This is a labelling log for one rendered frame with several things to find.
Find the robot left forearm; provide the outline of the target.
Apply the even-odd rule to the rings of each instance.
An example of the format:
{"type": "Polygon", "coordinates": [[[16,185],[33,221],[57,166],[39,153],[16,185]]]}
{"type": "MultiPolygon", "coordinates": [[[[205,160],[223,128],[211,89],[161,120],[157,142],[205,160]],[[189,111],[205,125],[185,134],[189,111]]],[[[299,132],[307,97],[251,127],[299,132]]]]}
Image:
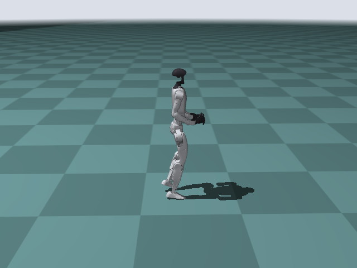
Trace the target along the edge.
{"type": "Polygon", "coordinates": [[[186,118],[191,118],[193,119],[193,115],[191,115],[189,112],[185,111],[185,117],[186,118]]]}

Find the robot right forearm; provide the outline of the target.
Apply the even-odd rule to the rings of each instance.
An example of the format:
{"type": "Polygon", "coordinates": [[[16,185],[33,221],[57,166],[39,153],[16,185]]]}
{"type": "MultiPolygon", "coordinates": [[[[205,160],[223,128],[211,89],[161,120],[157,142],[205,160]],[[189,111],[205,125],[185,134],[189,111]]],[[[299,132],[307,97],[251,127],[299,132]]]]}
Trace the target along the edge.
{"type": "Polygon", "coordinates": [[[184,117],[183,115],[180,115],[179,113],[174,113],[173,117],[182,123],[185,123],[186,125],[195,125],[196,121],[192,121],[189,118],[184,117]]]}

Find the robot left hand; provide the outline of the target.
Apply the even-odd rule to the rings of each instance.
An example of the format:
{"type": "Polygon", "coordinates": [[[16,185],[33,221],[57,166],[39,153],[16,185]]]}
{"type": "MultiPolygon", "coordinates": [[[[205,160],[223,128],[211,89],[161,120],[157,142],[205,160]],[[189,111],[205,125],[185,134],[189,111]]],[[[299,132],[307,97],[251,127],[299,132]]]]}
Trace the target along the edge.
{"type": "MultiPolygon", "coordinates": [[[[194,113],[190,113],[191,115],[193,115],[193,119],[194,118],[196,118],[197,119],[197,117],[199,117],[199,115],[200,114],[194,114],[194,113]]],[[[201,115],[202,116],[202,115],[201,115]]],[[[204,120],[203,120],[203,125],[204,125],[204,123],[205,123],[205,118],[204,118],[204,120]]]]}

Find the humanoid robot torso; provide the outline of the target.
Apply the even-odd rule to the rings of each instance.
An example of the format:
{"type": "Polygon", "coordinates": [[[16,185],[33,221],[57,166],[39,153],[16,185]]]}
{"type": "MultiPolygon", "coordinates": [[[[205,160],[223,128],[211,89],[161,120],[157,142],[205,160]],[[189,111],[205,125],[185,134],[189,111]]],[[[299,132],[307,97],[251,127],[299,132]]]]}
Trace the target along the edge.
{"type": "MultiPolygon", "coordinates": [[[[173,86],[174,87],[174,86],[173,86]]],[[[172,87],[172,108],[173,108],[173,104],[174,104],[174,101],[175,101],[175,94],[176,92],[179,90],[179,91],[182,91],[183,94],[184,94],[184,98],[181,102],[181,105],[180,105],[180,108],[178,109],[178,113],[180,115],[183,115],[185,116],[185,110],[186,110],[186,101],[187,101],[187,96],[186,96],[186,92],[185,92],[185,89],[184,88],[181,88],[182,86],[178,86],[177,89],[173,89],[172,87]]],[[[171,122],[171,125],[170,125],[170,131],[171,133],[174,135],[175,133],[175,130],[178,130],[180,129],[180,131],[182,132],[183,130],[183,125],[182,125],[182,122],[179,122],[177,121],[175,118],[174,120],[171,122]]]]}

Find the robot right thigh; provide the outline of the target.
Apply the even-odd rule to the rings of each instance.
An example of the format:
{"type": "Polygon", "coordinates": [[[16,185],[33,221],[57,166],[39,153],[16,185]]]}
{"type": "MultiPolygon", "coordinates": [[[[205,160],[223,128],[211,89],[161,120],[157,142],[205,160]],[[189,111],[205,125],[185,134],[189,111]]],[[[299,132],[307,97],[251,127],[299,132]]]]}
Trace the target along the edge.
{"type": "Polygon", "coordinates": [[[174,168],[174,164],[177,162],[180,163],[183,168],[186,158],[187,158],[187,151],[188,151],[188,145],[187,145],[187,139],[186,139],[185,133],[181,132],[180,129],[175,130],[174,139],[175,139],[175,142],[179,142],[177,144],[177,150],[178,150],[178,156],[180,159],[176,160],[173,163],[173,168],[174,168]]]}

